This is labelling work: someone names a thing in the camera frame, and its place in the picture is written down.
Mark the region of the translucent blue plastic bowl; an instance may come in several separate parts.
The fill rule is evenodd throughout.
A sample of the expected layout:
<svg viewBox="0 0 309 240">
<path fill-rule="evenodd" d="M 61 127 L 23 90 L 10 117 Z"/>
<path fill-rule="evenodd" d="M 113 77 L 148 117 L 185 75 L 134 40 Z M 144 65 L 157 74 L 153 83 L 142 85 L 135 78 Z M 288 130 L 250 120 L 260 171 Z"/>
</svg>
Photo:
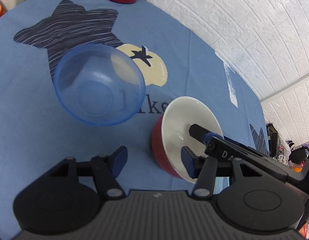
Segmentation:
<svg viewBox="0 0 309 240">
<path fill-rule="evenodd" d="M 75 119 L 114 126 L 141 108 L 146 92 L 139 67 L 125 53 L 102 44 L 85 44 L 58 62 L 53 85 L 59 103 Z"/>
</svg>

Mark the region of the red ceramic bowl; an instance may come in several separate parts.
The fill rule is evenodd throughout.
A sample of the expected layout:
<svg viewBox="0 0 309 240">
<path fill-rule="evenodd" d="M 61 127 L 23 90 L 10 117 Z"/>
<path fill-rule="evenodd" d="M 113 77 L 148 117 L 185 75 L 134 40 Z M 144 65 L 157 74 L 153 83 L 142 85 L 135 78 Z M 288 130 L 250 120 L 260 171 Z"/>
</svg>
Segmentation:
<svg viewBox="0 0 309 240">
<path fill-rule="evenodd" d="M 189 96 L 181 96 L 170 102 L 155 124 L 151 144 L 160 168 L 176 178 L 194 184 L 196 180 L 190 178 L 181 159 L 183 146 L 188 146 L 197 156 L 203 155 L 205 151 L 205 145 L 189 134 L 189 128 L 193 124 L 223 135 L 215 115 L 204 103 Z"/>
</svg>

